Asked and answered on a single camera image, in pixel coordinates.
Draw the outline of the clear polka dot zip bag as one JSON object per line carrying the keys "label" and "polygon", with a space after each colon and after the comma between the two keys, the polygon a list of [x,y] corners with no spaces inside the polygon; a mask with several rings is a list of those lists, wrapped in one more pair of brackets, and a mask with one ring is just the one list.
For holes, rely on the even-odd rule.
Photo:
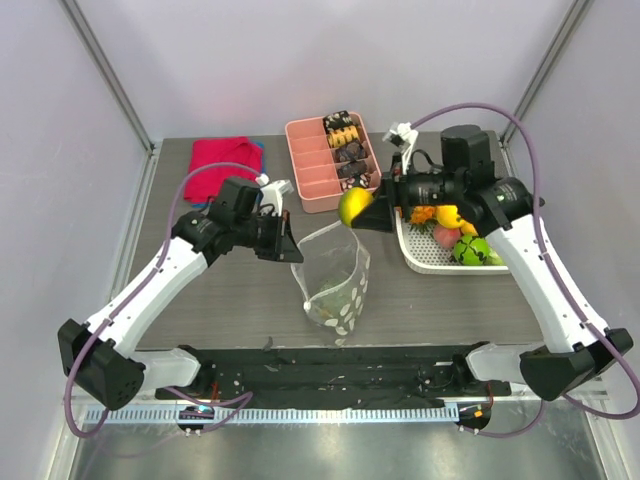
{"label": "clear polka dot zip bag", "polygon": [[371,254],[350,228],[336,221],[302,238],[304,261],[291,266],[306,318],[332,348],[355,331],[369,289]]}

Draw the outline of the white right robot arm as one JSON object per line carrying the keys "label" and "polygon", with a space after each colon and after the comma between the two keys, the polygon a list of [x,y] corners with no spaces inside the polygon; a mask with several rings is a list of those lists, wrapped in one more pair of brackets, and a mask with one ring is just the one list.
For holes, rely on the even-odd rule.
{"label": "white right robot arm", "polygon": [[486,343],[470,351],[451,371],[455,389],[472,395],[490,380],[521,383],[554,401],[604,373],[633,340],[626,329],[610,328],[580,292],[534,216],[539,200],[518,179],[496,175],[488,133],[476,125],[443,130],[442,163],[426,172],[413,165],[417,135],[408,123],[386,134],[398,150],[350,227],[391,232],[397,216],[418,206],[456,206],[506,264],[543,336],[540,346]]}

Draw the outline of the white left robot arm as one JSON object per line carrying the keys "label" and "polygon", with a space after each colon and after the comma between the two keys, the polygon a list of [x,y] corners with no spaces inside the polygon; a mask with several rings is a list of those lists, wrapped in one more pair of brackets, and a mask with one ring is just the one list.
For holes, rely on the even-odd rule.
{"label": "white left robot arm", "polygon": [[233,248],[261,260],[302,262],[284,207],[292,191],[288,180],[230,177],[207,209],[180,216],[156,256],[114,299],[84,323],[68,320],[59,329],[67,378],[109,411],[166,387],[205,397],[213,375],[195,349],[143,352],[137,345],[178,293]]}

